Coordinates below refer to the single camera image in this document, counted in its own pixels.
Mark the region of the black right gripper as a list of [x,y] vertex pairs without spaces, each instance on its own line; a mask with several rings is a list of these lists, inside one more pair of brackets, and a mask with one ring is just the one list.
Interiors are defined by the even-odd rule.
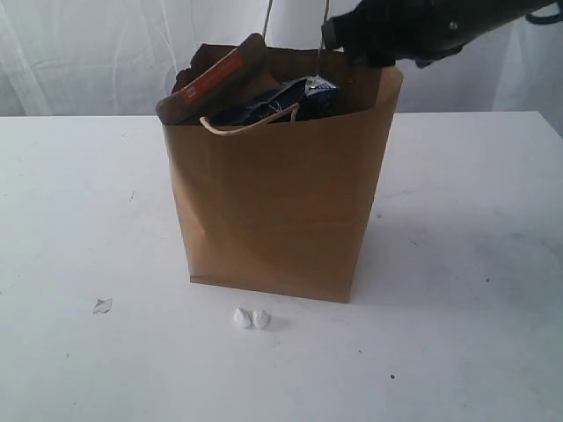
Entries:
[[384,68],[412,60],[424,69],[456,55],[466,42],[456,38],[457,24],[443,1],[361,1],[350,12],[322,26],[325,49],[342,49],[347,65]]

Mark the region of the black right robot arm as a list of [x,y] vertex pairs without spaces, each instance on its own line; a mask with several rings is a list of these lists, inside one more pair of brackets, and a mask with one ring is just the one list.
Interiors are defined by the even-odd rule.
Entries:
[[561,11],[535,14],[552,4],[562,6],[543,0],[361,1],[352,11],[329,18],[321,33],[325,49],[341,48],[352,66],[364,62],[382,68],[411,60],[424,69],[519,18],[533,25],[561,22]]

